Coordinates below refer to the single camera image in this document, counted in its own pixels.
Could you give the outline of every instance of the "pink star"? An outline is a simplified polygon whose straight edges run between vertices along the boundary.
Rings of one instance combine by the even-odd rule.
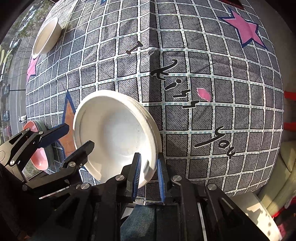
[[[252,40],[266,48],[258,35],[258,24],[244,20],[239,14],[230,9],[231,17],[219,17],[219,19],[227,22],[235,27],[238,31],[242,48],[249,44]]]
[[[38,59],[39,59],[39,56],[36,59],[33,59],[32,57],[30,59],[30,64],[29,64],[29,68],[27,71],[27,83],[28,83],[31,76],[36,75],[36,64],[37,64]]]

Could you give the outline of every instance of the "white bowl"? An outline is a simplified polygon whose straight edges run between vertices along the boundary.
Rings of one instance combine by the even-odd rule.
[[[76,110],[75,147],[88,140],[95,143],[85,167],[101,183],[131,164],[135,152],[139,152],[142,159],[139,188],[150,181],[156,171],[161,151],[160,134],[153,118],[139,105],[124,94],[100,90],[85,97]]]
[[[32,50],[33,58],[36,58],[40,54],[48,53],[57,43],[62,31],[58,21],[58,17],[53,18],[41,30],[40,34],[35,39]]]

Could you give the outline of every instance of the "car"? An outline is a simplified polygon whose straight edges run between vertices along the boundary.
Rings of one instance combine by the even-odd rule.
[[[31,16],[32,13],[35,13],[36,10],[38,10],[41,6],[43,1],[41,1],[39,4],[34,4],[29,11],[25,14],[24,18],[20,21],[18,28],[20,29],[25,22],[27,21],[27,19]]]
[[[9,48],[12,49],[13,45],[18,41],[18,38],[12,38]]]
[[[6,95],[6,94],[8,94],[9,93],[9,91],[10,91],[10,84],[7,84],[6,86],[5,86],[5,88],[4,88],[4,95]]]
[[[10,121],[9,110],[5,111],[5,113],[2,114],[2,121]]]
[[[35,15],[35,12],[37,10],[35,9],[34,11],[32,11],[29,15],[29,17],[27,18],[27,20],[25,21],[24,25],[18,30],[18,32],[21,32],[25,29],[25,27],[28,25],[28,23],[30,22],[30,20],[34,17]]]
[[[11,127],[10,126],[7,126],[4,128],[4,135],[8,136],[8,137],[11,137],[12,136],[12,132],[11,132]]]
[[[20,46],[20,43],[21,43],[22,39],[18,39],[12,46],[12,48],[15,48],[15,47],[18,47]]]
[[[27,115],[19,116],[19,123],[24,123],[27,121]]]

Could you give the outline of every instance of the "street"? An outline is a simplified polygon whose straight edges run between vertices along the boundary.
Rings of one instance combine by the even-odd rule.
[[[27,69],[30,61],[31,50],[34,39],[27,41],[22,39],[22,44],[18,48],[12,59],[7,83],[10,84],[10,90],[26,89]],[[10,111],[10,126],[12,135],[23,130],[25,123],[19,123],[19,116],[26,114],[26,91],[9,92],[6,101],[6,109]]]

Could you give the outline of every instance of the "pink heart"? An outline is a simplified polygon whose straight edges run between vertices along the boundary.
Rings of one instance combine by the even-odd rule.
[[[207,102],[211,102],[212,95],[207,92],[204,88],[196,88],[197,94],[200,98],[206,100]]]

